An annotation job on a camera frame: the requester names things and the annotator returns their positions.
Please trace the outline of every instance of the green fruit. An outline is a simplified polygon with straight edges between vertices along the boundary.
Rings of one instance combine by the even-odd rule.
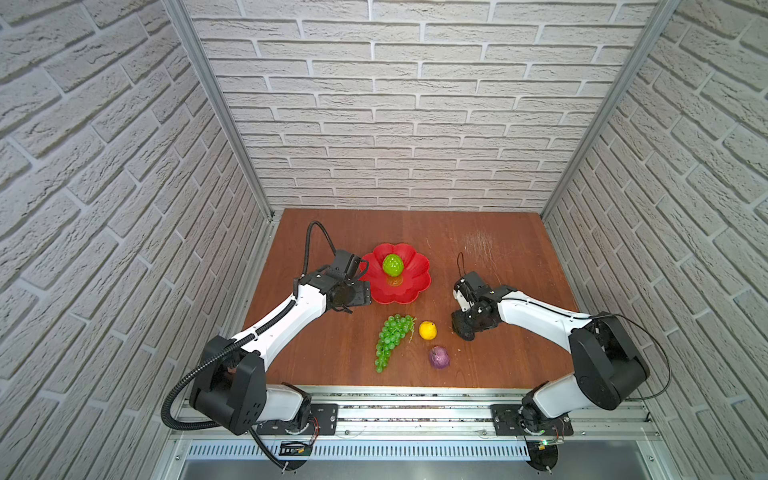
[[[405,266],[402,264],[402,258],[400,258],[400,255],[395,255],[394,253],[387,255],[384,259],[384,263],[382,263],[384,273],[389,276],[399,276],[400,273],[402,273],[403,268],[405,268]]]

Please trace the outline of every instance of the onion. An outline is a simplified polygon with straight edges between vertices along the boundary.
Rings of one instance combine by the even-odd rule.
[[[448,350],[441,346],[433,347],[429,350],[429,362],[436,369],[444,369],[451,363],[451,359],[448,357]]]

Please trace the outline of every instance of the gray floor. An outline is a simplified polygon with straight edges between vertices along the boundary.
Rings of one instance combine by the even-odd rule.
[[[560,458],[552,478],[589,480],[648,480],[635,442],[569,442],[560,447]],[[197,460],[189,461],[181,473],[183,480],[233,478],[277,480],[489,480],[510,478],[527,480],[549,478],[525,462],[307,462],[294,473],[281,476],[268,461]]]

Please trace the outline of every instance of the perforated metal strip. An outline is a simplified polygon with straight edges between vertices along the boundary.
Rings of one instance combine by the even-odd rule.
[[[277,455],[283,440],[264,440]],[[194,440],[187,460],[258,460],[266,458],[253,441]],[[323,440],[315,444],[312,460],[459,460],[501,461],[529,460],[521,440]]]

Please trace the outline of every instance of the bunch of grapes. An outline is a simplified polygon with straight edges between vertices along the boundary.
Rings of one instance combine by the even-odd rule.
[[[381,373],[389,364],[389,357],[400,340],[406,337],[406,333],[413,332],[416,318],[410,315],[400,316],[396,313],[384,322],[382,331],[379,332],[379,342],[376,344],[376,371]]]

